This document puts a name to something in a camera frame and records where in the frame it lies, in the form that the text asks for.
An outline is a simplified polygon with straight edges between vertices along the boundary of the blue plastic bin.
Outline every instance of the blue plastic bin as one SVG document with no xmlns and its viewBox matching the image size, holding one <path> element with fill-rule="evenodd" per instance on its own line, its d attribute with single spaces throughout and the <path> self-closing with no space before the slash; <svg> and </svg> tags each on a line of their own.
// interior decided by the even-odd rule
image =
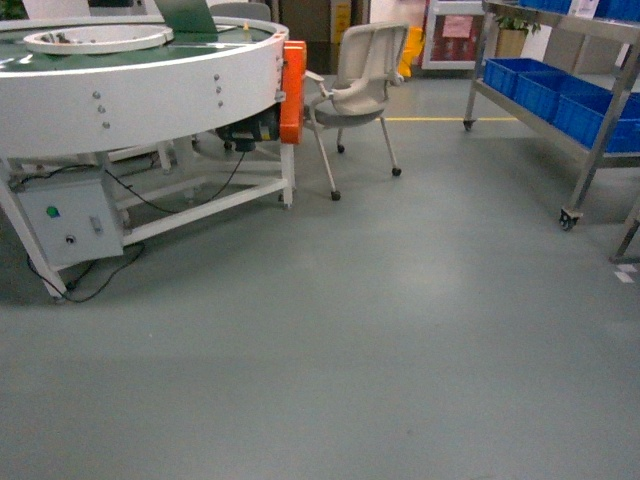
<svg viewBox="0 0 640 480">
<path fill-rule="evenodd" d="M 523 73 L 518 78 L 514 100 L 551 123 L 560 95 L 607 95 L 610 92 L 568 73 Z"/>
<path fill-rule="evenodd" d="M 518 75 L 530 72 L 562 70 L 531 58 L 490 58 L 484 69 L 484 83 L 512 99 L 516 93 Z"/>
<path fill-rule="evenodd" d="M 520 0 L 521 7 L 535 8 L 536 10 L 544 10 L 544 4 L 547 0 Z"/>
<path fill-rule="evenodd" d="M 562 96 L 553 124 L 585 147 L 593 147 L 613 95 Z M 640 151 L 640 103 L 625 105 L 607 152 Z"/>
<path fill-rule="evenodd" d="M 571 0 L 520 0 L 521 7 L 547 10 L 550 12 L 568 13 Z"/>
<path fill-rule="evenodd" d="M 542 10 L 557 13 L 569 13 L 571 0 L 545 0 Z"/>
<path fill-rule="evenodd" d="M 596 17 L 640 21 L 640 0 L 600 0 Z"/>
</svg>

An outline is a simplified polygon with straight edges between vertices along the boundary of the laptop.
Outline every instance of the laptop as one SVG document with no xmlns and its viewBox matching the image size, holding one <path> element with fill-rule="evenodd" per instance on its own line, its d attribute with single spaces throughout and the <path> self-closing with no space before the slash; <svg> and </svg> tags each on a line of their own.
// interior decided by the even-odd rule
<svg viewBox="0 0 640 480">
<path fill-rule="evenodd" d="M 155 0 L 165 23 L 174 32 L 216 34 L 207 0 Z"/>
</svg>

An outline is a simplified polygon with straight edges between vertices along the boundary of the green conveyor belt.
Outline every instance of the green conveyor belt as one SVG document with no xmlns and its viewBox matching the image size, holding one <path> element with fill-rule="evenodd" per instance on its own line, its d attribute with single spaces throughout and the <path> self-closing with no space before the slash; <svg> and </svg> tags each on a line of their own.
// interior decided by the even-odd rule
<svg viewBox="0 0 640 480">
<path fill-rule="evenodd" d="M 49 72 L 164 62 L 238 48 L 211 45 L 214 42 L 250 44 L 266 40 L 272 35 L 257 28 L 247 31 L 238 27 L 217 35 L 176 32 L 175 39 L 161 47 L 105 55 L 47 55 L 27 50 L 22 42 L 24 37 L 51 29 L 19 30 L 0 34 L 0 72 Z"/>
</svg>

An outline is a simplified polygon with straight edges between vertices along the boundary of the electrical control box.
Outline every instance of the electrical control box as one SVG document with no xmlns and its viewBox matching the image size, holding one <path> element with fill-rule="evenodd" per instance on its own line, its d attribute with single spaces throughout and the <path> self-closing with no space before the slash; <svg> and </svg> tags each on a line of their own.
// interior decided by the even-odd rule
<svg viewBox="0 0 640 480">
<path fill-rule="evenodd" d="M 102 170 L 32 178 L 20 203 L 53 265 L 123 254 L 122 222 Z"/>
</svg>

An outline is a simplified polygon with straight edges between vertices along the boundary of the white cabinet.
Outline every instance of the white cabinet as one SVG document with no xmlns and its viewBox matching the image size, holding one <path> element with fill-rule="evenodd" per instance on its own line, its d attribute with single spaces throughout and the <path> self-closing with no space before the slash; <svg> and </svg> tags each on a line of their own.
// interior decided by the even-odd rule
<svg viewBox="0 0 640 480">
<path fill-rule="evenodd" d="M 475 65 L 476 38 L 480 33 L 483 14 L 480 0 L 427 0 L 424 22 L 426 42 L 422 68 L 472 70 Z M 456 18 L 460 15 L 475 18 L 468 18 L 467 22 L 470 23 L 467 25 L 450 25 L 460 20 Z M 453 31 L 453 35 L 456 36 L 444 36 L 447 30 Z"/>
</svg>

